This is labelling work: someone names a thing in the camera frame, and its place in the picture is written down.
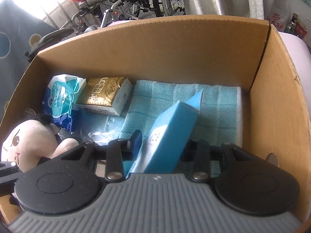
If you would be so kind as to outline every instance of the blue plastic bag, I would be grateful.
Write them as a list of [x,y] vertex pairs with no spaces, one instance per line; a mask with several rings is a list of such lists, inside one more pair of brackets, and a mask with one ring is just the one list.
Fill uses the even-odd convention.
[[86,79],[60,74],[54,76],[44,93],[43,113],[49,114],[51,122],[71,132],[73,120],[78,115],[79,107],[75,104],[86,85]]

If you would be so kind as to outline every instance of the blue box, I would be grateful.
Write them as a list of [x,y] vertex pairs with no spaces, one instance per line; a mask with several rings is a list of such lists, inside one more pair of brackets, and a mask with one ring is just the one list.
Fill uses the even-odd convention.
[[159,115],[130,172],[173,172],[200,113],[203,95],[202,89],[187,102],[178,101]]

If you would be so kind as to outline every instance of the clear plastic wrap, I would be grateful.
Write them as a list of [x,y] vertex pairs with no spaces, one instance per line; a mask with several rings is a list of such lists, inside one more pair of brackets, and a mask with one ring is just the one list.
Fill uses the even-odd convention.
[[80,110],[79,123],[72,135],[80,142],[94,141],[98,145],[107,145],[119,138],[124,120],[123,117]]

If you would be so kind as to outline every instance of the cardboard box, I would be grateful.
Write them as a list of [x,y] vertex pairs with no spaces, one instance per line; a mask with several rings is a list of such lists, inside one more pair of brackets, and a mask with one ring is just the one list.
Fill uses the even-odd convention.
[[[294,214],[310,214],[310,117],[293,63],[267,21],[231,16],[176,16],[119,24],[86,33],[40,52],[19,82],[0,125],[0,143],[22,121],[41,112],[55,74],[82,78],[125,76],[167,83],[240,86],[243,148],[296,177],[301,194]],[[11,208],[0,200],[2,213]]]

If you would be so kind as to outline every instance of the ribbed gray surface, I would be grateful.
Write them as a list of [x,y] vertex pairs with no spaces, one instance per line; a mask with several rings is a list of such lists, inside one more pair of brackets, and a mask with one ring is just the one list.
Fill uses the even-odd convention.
[[64,216],[23,213],[9,228],[14,233],[289,233],[300,225],[291,213],[253,217],[229,209],[206,184],[183,174],[131,174],[109,184],[96,202]]

